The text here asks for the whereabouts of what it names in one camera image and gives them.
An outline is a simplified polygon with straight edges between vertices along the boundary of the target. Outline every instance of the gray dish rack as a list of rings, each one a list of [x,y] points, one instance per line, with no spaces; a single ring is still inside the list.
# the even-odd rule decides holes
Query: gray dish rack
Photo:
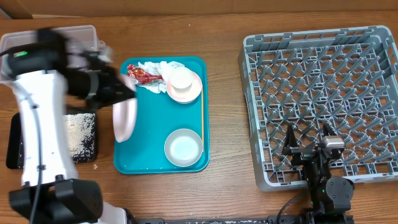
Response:
[[[333,175],[353,182],[398,178],[397,47],[387,27],[250,35],[238,58],[257,186],[306,187],[281,154],[287,126],[300,147],[329,125],[346,143]]]

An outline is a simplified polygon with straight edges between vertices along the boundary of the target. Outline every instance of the wooden table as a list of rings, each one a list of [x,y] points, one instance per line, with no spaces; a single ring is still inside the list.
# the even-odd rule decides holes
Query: wooden table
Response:
[[[113,166],[111,108],[99,111],[98,158],[77,165],[80,178],[97,181],[106,201],[130,209],[137,218],[261,218],[276,215],[298,193],[264,193],[256,187],[237,61],[245,36],[385,25],[398,39],[397,11],[16,20],[1,22],[0,34],[87,24],[94,25],[99,38],[114,49],[115,67],[131,57],[174,55],[196,55],[207,64],[211,159],[202,172],[120,174]],[[18,108],[5,86],[0,87],[0,97],[0,220],[27,223],[8,201],[8,192],[21,187],[22,171],[5,165],[10,121]],[[357,184],[349,214],[356,223],[397,223],[396,186],[397,182]],[[298,213],[299,204],[285,213]]]

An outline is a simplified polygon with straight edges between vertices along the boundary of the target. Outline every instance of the red wrapper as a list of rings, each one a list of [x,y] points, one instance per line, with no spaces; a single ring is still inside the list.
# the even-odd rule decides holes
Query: red wrapper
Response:
[[[163,80],[161,75],[152,75],[149,72],[146,72],[144,69],[139,68],[135,65],[127,66],[127,75],[137,80],[138,84],[145,84],[145,83]]]

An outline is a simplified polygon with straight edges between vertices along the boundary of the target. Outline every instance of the white cup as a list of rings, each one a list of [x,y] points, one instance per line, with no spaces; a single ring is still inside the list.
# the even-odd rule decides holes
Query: white cup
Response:
[[[186,92],[191,89],[193,82],[193,73],[185,67],[175,68],[170,76],[170,83],[177,92]]]

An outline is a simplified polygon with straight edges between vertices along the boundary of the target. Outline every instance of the blue tray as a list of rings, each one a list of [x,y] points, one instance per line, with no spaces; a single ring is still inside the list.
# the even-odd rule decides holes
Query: blue tray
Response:
[[[137,87],[138,113],[132,136],[122,143],[117,141],[114,143],[114,166],[123,174],[198,172],[209,163],[209,113],[205,62],[198,57],[130,58],[122,64],[120,71],[122,74],[127,74],[129,64],[161,61],[180,62],[194,71],[201,78],[203,91],[194,102],[182,105],[171,99],[167,93],[156,94]],[[189,167],[173,165],[164,154],[164,142],[167,136],[180,128],[194,130],[199,136],[202,136],[203,131],[203,154],[198,162]]]

